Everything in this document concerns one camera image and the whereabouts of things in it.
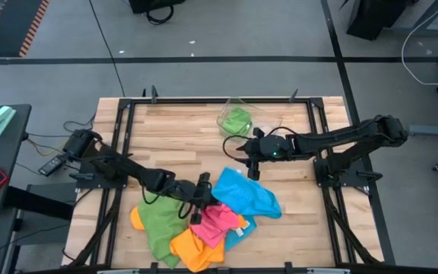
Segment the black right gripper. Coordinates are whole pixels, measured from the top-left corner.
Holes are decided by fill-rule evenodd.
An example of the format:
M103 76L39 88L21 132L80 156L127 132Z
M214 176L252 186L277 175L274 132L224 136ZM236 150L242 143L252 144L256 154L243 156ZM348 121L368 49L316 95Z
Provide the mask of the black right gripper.
M236 148L237 151L247 153L241 163L248 167L248 178L258 180L260 177L259 163L266 161L290 161L292 148L284 137L279 135L264 135L259 128L255 128L258 134L255 138L246 141Z

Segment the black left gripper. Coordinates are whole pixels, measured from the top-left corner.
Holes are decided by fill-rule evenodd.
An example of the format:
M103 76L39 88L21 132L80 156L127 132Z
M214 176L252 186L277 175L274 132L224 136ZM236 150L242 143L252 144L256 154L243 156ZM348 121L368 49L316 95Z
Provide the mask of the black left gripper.
M197 184L188 180L174 180L175 193L173 198L182 202L178 217L185 219L189 215L191 225L199 225L202 222L201 211L209 206L218 206L219 201L215 199L211 183L210 174L204 172L199 175Z

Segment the pink microfiber towel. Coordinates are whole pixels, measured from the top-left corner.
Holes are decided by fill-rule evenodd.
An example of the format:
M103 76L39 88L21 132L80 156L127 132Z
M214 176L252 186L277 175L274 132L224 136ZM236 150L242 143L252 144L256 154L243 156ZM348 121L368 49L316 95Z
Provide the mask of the pink microfiber towel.
M225 204L212 205L202 212L201 223L190 225L189 228L209 247L215 248L229 230L241 226L242 220L230 207Z

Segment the blue microfiber towel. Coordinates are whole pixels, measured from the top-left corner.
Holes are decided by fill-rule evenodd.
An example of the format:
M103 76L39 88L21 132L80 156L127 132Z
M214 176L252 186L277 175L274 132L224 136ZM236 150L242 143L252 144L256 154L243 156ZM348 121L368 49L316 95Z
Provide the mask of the blue microfiber towel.
M230 167L223 169L212 189L212 195L240 215L275 219L282 216L281 207L272 191Z
M240 215L240 226L229 230L225 238L225 250L229 251L237 244L249 237L257 228L256 220L253 215Z

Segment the green microfiber towel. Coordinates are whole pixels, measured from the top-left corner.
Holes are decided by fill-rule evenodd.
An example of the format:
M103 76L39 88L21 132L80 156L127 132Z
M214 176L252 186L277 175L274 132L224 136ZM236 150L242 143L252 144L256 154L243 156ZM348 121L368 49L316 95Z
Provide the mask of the green microfiber towel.
M217 121L221 128L221 133L225 136L246 136L252 125L250 112L240 107L233 108L231 111L221 116Z
M181 202L149 192L145 192L144 197L149 202L157 198L151 204L142 200L137 206L148 236L150 251L156 260L163 261L174 269L180 258L170 252L170 242L187 229L186 220L178 217Z

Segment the orange microfiber towel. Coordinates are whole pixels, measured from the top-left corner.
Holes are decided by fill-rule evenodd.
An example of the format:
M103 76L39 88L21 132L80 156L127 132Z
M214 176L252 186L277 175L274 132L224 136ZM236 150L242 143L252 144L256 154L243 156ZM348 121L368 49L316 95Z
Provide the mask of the orange microfiber towel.
M170 252L178 256L192 272L207 269L212 263L222 263L225 259L225 240L216 247L208 246L190 228L187 228L170 242Z
M138 230L138 231L144 231L145 230L145 227L143 225L143 222L142 222L140 214L139 214L138 207L134 207L133 210L131 210L131 212L130 212L130 221L132 223L132 227L135 230Z

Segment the clear plastic bin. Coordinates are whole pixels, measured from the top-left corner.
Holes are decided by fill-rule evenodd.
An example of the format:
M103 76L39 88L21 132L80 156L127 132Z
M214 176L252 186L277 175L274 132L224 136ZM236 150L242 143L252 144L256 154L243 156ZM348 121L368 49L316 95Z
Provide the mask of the clear plastic bin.
M282 117L280 114L276 114L259 105L249 104L238 97L231 97L227 99L216 119L218 132L224 139L230 136L225 136L221 133L221 128L219 127L217 120L235 107L240 107L250 112L252 117L252 125L249 133L246 136L230 135L231 140L234 142L245 142L247 139L253 138L254 128L260 128L264 133L267 133L268 131L271 131L273 128L276 128L282 124Z

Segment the black power adapter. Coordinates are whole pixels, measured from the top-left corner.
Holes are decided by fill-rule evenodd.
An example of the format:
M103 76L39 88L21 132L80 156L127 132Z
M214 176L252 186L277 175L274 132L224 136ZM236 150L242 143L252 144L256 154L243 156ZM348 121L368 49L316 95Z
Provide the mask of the black power adapter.
M39 170L38 173L45 177L52 175L55 171L63 166L66 162L64 155L57 155L53 157L50 161L45 163Z

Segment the black equipment box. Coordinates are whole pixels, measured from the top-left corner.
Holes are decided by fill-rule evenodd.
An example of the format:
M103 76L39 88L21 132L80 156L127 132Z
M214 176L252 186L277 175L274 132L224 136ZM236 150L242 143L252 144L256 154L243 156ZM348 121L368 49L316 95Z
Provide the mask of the black equipment box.
M143 14L148 11L179 5L186 0L128 0L134 14Z

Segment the black cabinet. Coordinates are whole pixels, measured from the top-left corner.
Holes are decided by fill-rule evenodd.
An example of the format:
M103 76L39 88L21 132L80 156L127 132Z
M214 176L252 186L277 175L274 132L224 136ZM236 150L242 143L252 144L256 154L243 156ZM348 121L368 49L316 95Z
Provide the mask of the black cabinet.
M375 40L384 28L393 26L406 6L407 0L354 0L347 34Z

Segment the gray desk foot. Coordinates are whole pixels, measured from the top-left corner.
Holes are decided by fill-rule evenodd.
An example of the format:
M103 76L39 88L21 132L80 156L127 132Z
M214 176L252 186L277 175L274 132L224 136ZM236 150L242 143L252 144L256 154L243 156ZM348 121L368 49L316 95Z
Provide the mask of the gray desk foot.
M411 135L438 135L438 126L410 125Z

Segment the gray desk leg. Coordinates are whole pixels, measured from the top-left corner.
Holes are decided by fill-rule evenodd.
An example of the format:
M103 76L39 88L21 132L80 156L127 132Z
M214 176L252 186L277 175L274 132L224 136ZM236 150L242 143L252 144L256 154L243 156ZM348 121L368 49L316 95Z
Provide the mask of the gray desk leg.
M403 34L418 33L421 36L436 36L438 35L438 24L435 24L434 21L437 17L438 0L434 0L434 2L411 27L390 27L387 30Z

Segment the black mat with orange stripes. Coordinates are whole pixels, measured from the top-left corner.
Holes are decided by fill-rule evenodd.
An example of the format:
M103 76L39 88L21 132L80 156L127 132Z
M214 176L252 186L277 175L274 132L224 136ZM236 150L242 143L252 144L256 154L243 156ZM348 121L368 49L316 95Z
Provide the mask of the black mat with orange stripes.
M49 0L0 0L0 58L21 58L49 7Z

